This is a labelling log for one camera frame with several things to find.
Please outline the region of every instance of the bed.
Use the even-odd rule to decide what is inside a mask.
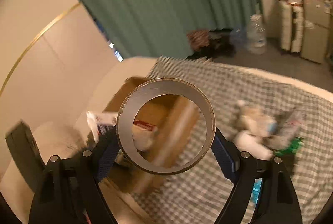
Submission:
[[[124,80],[132,76],[176,77],[193,83],[213,103],[217,126],[227,138],[236,134],[229,122],[235,116],[234,102],[240,98],[263,105],[269,115],[288,111],[296,103],[304,103],[309,121],[301,135],[307,142],[297,154],[299,164],[292,180],[304,224],[311,223],[323,209],[333,190],[332,93],[299,80],[253,68],[204,60],[130,58],[113,67],[96,86],[89,104],[74,125],[83,140],[89,132],[85,111],[102,111]],[[196,139],[200,139],[203,131],[200,120],[195,131]],[[189,142],[181,161],[192,156],[194,143],[195,139]],[[3,180],[0,184],[2,193],[4,185],[10,184],[15,176],[10,170],[6,174],[6,182]],[[166,180],[159,193],[153,192],[148,197],[132,195],[132,198],[157,223],[213,223],[231,188],[231,183],[223,177],[214,156],[209,152],[197,166]],[[250,203],[244,223],[249,222],[252,211],[253,204]]]

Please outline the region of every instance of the pile of items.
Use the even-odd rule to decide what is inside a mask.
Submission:
[[[189,44],[194,53],[187,59],[207,59],[216,58],[220,55],[232,57],[235,53],[235,47],[230,42],[231,28],[221,30],[195,30],[187,34]]]
[[[277,0],[281,9],[281,48],[300,52],[303,42],[303,0]]]
[[[257,159],[269,160],[277,155],[284,160],[287,170],[292,174],[295,153],[302,142],[297,134],[305,123],[302,105],[295,107],[279,124],[257,105],[240,100],[238,106],[240,115],[237,128],[240,132],[234,140],[237,148],[249,152]]]
[[[97,144],[100,136],[106,135],[117,124],[117,116],[117,112],[92,113],[87,111],[87,122],[94,138],[94,141],[89,142],[91,147]],[[139,152],[145,152],[151,148],[157,130],[156,125],[141,120],[134,120],[132,135],[134,146]],[[131,168],[133,166],[122,150],[117,154],[115,162],[123,167]]]

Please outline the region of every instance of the gold trim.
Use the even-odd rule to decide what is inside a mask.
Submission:
[[[68,15],[70,12],[72,12],[74,9],[76,9],[79,5],[81,5],[81,2],[78,2],[77,4],[73,5],[70,9],[65,10],[64,12],[62,12],[60,15],[58,15],[54,20],[52,20],[49,24],[46,25],[46,27],[44,29],[42,29],[37,35],[36,37],[31,41],[31,43],[26,47],[26,49],[22,52],[22,54],[19,56],[19,58],[16,60],[16,62],[14,63],[12,69],[9,71],[2,87],[0,90],[0,97],[5,89],[5,86],[7,85],[11,75],[13,74],[14,70],[16,69],[16,67],[18,66],[18,64],[20,63],[20,61],[23,59],[23,57],[27,54],[27,52],[34,46],[34,44],[37,42],[37,40],[44,34],[47,32],[48,29],[50,29],[54,24],[56,24],[59,20],[61,20],[62,18],[64,18],[66,15]]]

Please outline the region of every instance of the black object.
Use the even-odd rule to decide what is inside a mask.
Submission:
[[[33,192],[40,186],[45,168],[31,130],[19,122],[6,135],[6,142],[17,168]]]
[[[333,219],[333,193],[311,224],[331,224]]]
[[[230,33],[232,28],[223,28],[221,30],[212,30],[208,32],[209,46],[201,47],[186,59],[196,60],[207,57],[216,58],[220,55],[232,57],[236,53],[234,45],[230,43]]]
[[[296,162],[295,154],[294,153],[286,153],[286,154],[284,154],[282,156],[279,156],[279,157],[282,159],[289,175],[292,176],[294,174],[294,165],[295,165],[295,162]]]
[[[17,216],[10,209],[6,200],[0,192],[0,221],[1,223],[10,223],[10,224],[22,224]]]
[[[92,152],[81,151],[69,159],[50,158],[35,191],[29,224],[87,223],[84,209],[92,224],[117,223],[98,186],[105,176],[103,167],[109,169],[119,151],[115,136],[116,127],[101,137]],[[263,178],[263,182],[251,223],[302,223],[296,193],[283,163],[240,153],[217,128],[211,148],[225,177],[234,182],[215,224],[241,223],[256,178]]]

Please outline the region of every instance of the cardboard box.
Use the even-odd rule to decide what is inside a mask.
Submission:
[[[127,79],[104,111],[118,112],[127,95],[148,80],[139,77]],[[142,156],[156,165],[166,168],[174,166],[198,118],[198,107],[185,97],[169,94],[147,102],[135,119],[156,125],[159,131],[152,147]],[[164,179],[164,176],[152,175],[140,169],[129,170],[118,165],[111,168],[108,177],[122,192],[145,194],[159,188]]]

